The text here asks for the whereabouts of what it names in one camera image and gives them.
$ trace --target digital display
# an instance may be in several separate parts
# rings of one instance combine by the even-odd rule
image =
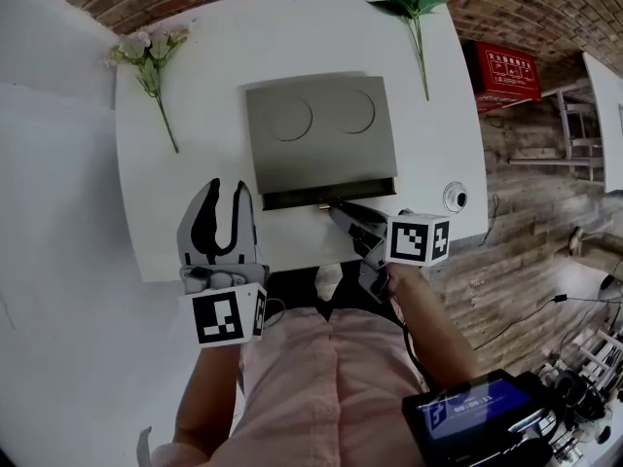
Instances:
[[[530,396],[503,378],[471,388],[445,399],[420,405],[426,428],[433,440],[482,425],[521,407]]]

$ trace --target white table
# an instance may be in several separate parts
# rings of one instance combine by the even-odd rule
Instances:
[[[478,117],[448,10],[422,20],[430,87],[426,102],[408,30],[366,0],[224,0],[175,16],[198,18],[165,71],[164,102],[175,155],[156,102],[128,66],[117,77],[119,170],[132,244],[144,281],[178,278],[177,226],[209,180],[221,179],[217,238],[229,238],[238,180],[255,205],[259,259],[272,270],[356,258],[348,237],[317,208],[262,211],[251,158],[244,90],[275,79],[356,72],[383,76],[396,150],[397,195],[360,201],[387,214],[409,207],[448,214],[445,187],[462,182],[468,204],[451,239],[487,228],[487,184]]]
[[[602,132],[605,191],[612,192],[623,189],[623,80],[591,55],[583,56]]]

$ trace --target flower stem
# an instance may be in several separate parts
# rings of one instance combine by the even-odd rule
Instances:
[[[426,64],[424,63],[424,45],[421,40],[420,17],[413,17],[413,24],[416,28],[416,33],[413,32],[413,27],[411,26],[411,23],[408,22],[407,24],[409,25],[409,31],[411,31],[411,36],[413,37],[413,42],[416,46],[416,52],[418,53],[418,60],[420,61],[421,77],[424,83],[424,93],[426,95],[426,101],[429,101],[430,97],[428,95],[428,78],[426,77]]]
[[[173,138],[173,133],[171,131],[171,126],[168,123],[168,118],[166,117],[165,107],[163,106],[163,97],[161,95],[160,89],[156,90],[156,101],[158,102],[158,107],[160,107],[160,112],[163,114],[163,120],[165,120],[166,131],[168,131],[168,136],[171,139],[171,143],[173,144],[173,150],[175,154],[179,154],[179,149],[177,148],[177,143],[175,142],[175,138]]]

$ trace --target red box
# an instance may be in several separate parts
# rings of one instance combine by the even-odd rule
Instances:
[[[540,100],[536,65],[531,55],[485,42],[463,46],[478,113],[518,100]]]

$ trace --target black device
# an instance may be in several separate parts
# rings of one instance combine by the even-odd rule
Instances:
[[[403,399],[402,413],[426,465],[545,465],[552,456],[542,438],[524,432],[546,416],[550,391],[538,378],[497,370],[456,388]]]

